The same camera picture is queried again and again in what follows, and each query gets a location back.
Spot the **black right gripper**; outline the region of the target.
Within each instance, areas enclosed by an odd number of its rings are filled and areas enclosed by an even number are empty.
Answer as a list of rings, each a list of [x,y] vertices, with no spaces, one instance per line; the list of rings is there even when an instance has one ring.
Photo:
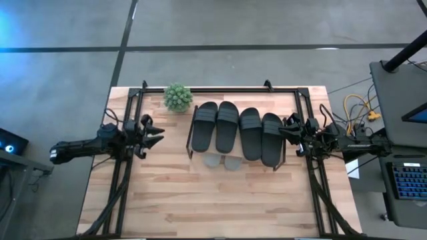
[[[284,123],[283,127],[280,127],[280,133],[284,139],[287,139],[291,145],[297,145],[299,149],[296,151],[298,157],[306,155],[306,149],[312,143],[317,141],[317,134],[320,131],[318,129],[316,134],[309,134],[306,131],[306,123],[301,127],[301,117],[298,113],[292,113]]]

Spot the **black device with blue lights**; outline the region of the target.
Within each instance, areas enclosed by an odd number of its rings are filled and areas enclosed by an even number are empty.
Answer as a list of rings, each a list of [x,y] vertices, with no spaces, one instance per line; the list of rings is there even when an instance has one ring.
[[[22,156],[28,143],[27,139],[0,128],[0,150]]]

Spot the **green plant in white pot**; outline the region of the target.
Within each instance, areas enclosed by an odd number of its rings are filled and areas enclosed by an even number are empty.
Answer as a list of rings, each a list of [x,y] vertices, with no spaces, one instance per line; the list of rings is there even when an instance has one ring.
[[[164,89],[164,104],[169,111],[182,113],[189,109],[193,95],[187,87],[173,83]]]

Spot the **laptop with backlit keyboard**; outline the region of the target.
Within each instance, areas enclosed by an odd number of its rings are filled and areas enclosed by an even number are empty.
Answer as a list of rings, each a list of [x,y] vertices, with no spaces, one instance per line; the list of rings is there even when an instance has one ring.
[[[427,230],[427,157],[380,158],[387,218],[399,227]]]

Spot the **white paper sheet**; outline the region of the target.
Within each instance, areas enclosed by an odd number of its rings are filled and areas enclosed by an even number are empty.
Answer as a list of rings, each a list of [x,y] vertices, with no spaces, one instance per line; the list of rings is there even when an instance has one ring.
[[[353,161],[350,161],[346,164],[346,172],[349,178],[351,179],[359,179],[359,162],[358,159],[355,159]]]

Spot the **black slide sandal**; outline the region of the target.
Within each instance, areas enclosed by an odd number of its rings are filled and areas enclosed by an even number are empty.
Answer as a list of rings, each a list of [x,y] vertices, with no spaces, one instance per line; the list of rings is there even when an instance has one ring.
[[[218,105],[208,101],[200,105],[193,121],[191,147],[194,151],[205,152],[209,149],[211,136],[216,126]]]
[[[273,113],[266,113],[262,118],[262,163],[274,168],[280,162],[283,139],[279,128],[282,120]]]
[[[244,157],[248,161],[257,161],[262,155],[262,122],[256,108],[242,111],[239,129]]]
[[[230,153],[234,147],[238,128],[238,108],[229,101],[220,103],[216,119],[216,149],[220,153]]]

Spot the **grey workstation cart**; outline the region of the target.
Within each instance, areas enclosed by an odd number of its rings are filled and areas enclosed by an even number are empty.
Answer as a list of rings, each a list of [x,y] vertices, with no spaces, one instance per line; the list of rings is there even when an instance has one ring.
[[[370,64],[384,129],[392,153],[379,158],[386,187],[383,194],[388,219],[399,227],[427,230],[427,200],[397,199],[393,164],[427,167],[427,123],[403,122],[402,116],[427,103],[427,72],[414,65],[385,71],[380,62]]]

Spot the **grey metal side stand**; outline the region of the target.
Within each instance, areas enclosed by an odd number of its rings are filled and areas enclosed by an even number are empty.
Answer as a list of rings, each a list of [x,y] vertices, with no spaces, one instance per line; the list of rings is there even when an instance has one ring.
[[[13,212],[19,202],[19,198],[28,186],[28,182],[34,170],[41,171],[44,175],[50,175],[52,166],[39,163],[24,157],[0,150],[0,165],[6,165],[9,170],[5,173],[9,176],[7,193],[0,197],[6,199],[5,210],[0,212],[0,240],[5,239]]]

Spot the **wooden shelf with black frame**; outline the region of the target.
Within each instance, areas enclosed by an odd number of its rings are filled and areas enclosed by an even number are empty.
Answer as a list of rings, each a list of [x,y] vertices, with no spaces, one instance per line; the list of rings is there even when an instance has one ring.
[[[248,161],[244,157],[244,154],[243,154],[243,151],[242,151],[242,144],[241,144],[241,138],[240,138],[240,129],[239,129],[239,120],[238,120],[238,128],[237,128],[237,132],[236,132],[236,138],[235,138],[235,142],[234,142],[234,147],[233,147],[233,149],[232,149],[232,151],[230,153],[220,153],[219,151],[217,151],[217,149],[216,149],[216,126],[213,129],[213,133],[212,133],[212,136],[211,136],[211,141],[210,141],[209,149],[207,151],[205,151],[205,152],[197,152],[197,151],[194,151],[192,149],[192,147],[191,147],[191,140],[192,140],[192,136],[193,136],[193,121],[194,121],[195,113],[196,113],[198,107],[199,106],[196,106],[194,108],[194,112],[193,112],[193,116],[192,116],[192,120],[191,120],[191,125],[190,125],[190,128],[189,128],[189,135],[188,135],[187,143],[186,143],[186,149],[187,149],[188,157],[192,158],[195,154],[201,154],[203,156],[205,153],[215,153],[215,154],[221,155],[222,156],[222,160],[224,160],[225,156],[229,155],[229,156],[234,156],[234,157],[241,157],[242,158],[242,162],[243,161]],[[262,122],[262,118],[263,118],[264,115],[260,114],[261,122]],[[283,145],[282,145],[282,153],[281,153],[281,157],[280,157],[280,162],[274,168],[268,167],[268,168],[271,168],[272,171],[274,171],[274,172],[276,172],[286,162],[286,140],[283,137],[282,137],[282,139],[283,139]],[[261,158],[258,159],[257,161],[260,161],[261,164],[263,166],[265,166],[262,163]]]

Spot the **black pole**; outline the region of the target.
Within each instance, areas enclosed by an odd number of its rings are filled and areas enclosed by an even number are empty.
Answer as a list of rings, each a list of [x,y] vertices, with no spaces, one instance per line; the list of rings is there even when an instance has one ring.
[[[409,60],[411,56],[415,55],[421,48],[427,45],[427,30],[418,36],[413,42],[407,45],[401,52],[395,55],[391,60],[382,63],[383,70],[392,73],[394,72],[403,62]]]

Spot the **grey slide sandal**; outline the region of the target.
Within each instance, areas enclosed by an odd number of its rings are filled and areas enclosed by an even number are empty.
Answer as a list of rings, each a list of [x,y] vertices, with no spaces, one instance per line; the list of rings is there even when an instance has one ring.
[[[241,165],[242,165],[241,157],[234,157],[229,155],[224,157],[224,167],[228,171],[237,171],[240,169]]]
[[[203,155],[203,163],[207,166],[207,167],[217,167],[220,165],[222,160],[222,156],[215,154],[215,153],[205,153]]]

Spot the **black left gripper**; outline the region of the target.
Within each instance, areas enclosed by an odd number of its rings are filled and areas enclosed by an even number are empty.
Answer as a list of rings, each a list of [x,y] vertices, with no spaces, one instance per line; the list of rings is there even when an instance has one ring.
[[[144,114],[141,117],[141,124],[144,126],[144,130],[141,128],[136,128],[128,131],[128,145],[134,148],[134,154],[140,158],[146,158],[145,149],[151,149],[156,143],[160,142],[163,139],[163,136],[153,136],[148,137],[144,136],[144,131],[147,134],[160,134],[165,130],[162,128],[157,128],[153,126],[153,119],[150,115]]]

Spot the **blue-screen monitor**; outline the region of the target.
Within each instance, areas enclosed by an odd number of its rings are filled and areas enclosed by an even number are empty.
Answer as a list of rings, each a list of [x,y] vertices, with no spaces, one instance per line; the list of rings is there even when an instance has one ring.
[[[427,124],[427,102],[401,117],[402,121]]]

